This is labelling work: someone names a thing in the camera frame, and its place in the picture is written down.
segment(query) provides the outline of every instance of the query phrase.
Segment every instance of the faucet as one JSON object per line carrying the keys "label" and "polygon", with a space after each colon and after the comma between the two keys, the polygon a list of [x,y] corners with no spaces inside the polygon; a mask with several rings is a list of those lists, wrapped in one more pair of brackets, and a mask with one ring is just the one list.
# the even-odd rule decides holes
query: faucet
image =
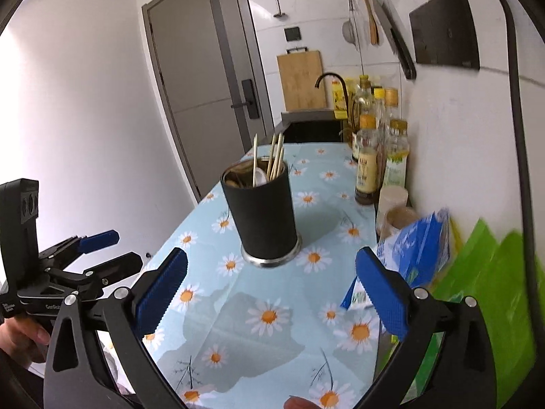
{"label": "faucet", "polygon": [[346,82],[344,81],[344,78],[342,76],[340,76],[338,73],[334,73],[334,72],[325,72],[323,73],[322,75],[320,75],[318,77],[318,79],[316,80],[316,84],[314,85],[315,88],[319,88],[320,87],[320,83],[322,82],[322,80],[327,77],[328,75],[332,76],[332,77],[335,77],[337,78],[340,82],[341,82],[341,85],[342,85],[342,90],[344,92],[344,99],[346,101],[346,112],[348,114],[348,123],[350,124],[350,126],[352,127],[352,130],[355,130],[355,125],[354,125],[354,119],[352,118],[352,115],[350,115],[350,113],[348,112],[348,90],[346,89]]}

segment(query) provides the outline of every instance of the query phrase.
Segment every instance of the cutting board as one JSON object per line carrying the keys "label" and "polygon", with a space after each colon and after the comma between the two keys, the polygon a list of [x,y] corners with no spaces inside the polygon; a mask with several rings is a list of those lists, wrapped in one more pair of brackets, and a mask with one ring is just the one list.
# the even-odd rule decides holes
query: cutting board
{"label": "cutting board", "polygon": [[316,80],[323,73],[319,50],[294,52],[278,56],[277,60],[285,110],[327,108],[325,81],[319,89],[314,87]]}

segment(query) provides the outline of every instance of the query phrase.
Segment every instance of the blue textured pad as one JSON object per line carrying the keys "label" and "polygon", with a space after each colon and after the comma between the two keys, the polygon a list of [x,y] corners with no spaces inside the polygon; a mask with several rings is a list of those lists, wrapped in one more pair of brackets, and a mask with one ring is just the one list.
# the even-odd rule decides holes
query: blue textured pad
{"label": "blue textured pad", "polygon": [[168,309],[174,294],[187,275],[187,255],[176,248],[159,266],[157,271],[146,272],[144,276],[157,276],[148,287],[135,309],[135,335],[140,340],[145,335],[156,331],[164,313]]}
{"label": "blue textured pad", "polygon": [[91,252],[113,246],[117,243],[119,243],[119,234],[115,230],[108,230],[92,237],[82,238],[77,250],[80,254],[90,254]]}
{"label": "blue textured pad", "polygon": [[393,272],[388,271],[374,254],[371,256],[364,249],[358,251],[356,275],[369,295],[386,330],[403,340],[409,330],[407,309],[386,278],[389,273]]}

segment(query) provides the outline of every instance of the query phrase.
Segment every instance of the blue gripper pad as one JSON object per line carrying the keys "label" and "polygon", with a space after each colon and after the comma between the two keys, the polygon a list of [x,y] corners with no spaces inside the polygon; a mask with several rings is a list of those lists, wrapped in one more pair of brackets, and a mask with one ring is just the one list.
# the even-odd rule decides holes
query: blue gripper pad
{"label": "blue gripper pad", "polygon": [[356,255],[356,275],[386,330],[403,340],[409,327],[407,305],[402,296],[411,292],[403,277],[387,270],[369,247],[360,249]]}
{"label": "blue gripper pad", "polygon": [[145,272],[133,286],[137,301],[134,332],[137,339],[156,331],[174,294],[187,275],[187,255],[175,247],[157,270]]}
{"label": "blue gripper pad", "polygon": [[91,252],[104,249],[119,243],[119,234],[115,230],[108,230],[101,234],[85,237],[80,240],[77,251],[80,254],[90,254]]}

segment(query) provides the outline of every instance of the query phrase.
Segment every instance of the tablecloth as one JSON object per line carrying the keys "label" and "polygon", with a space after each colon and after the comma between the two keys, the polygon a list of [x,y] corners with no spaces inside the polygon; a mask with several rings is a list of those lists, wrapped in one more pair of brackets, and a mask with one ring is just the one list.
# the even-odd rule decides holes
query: tablecloth
{"label": "tablecloth", "polygon": [[286,145],[284,158],[303,239],[296,259],[275,269],[245,263],[218,184],[144,269],[176,246],[189,259],[160,325],[143,340],[188,406],[280,409],[297,395],[350,409],[372,383],[378,316],[339,304],[356,252],[376,243],[374,208],[354,200],[356,164],[346,145]]}

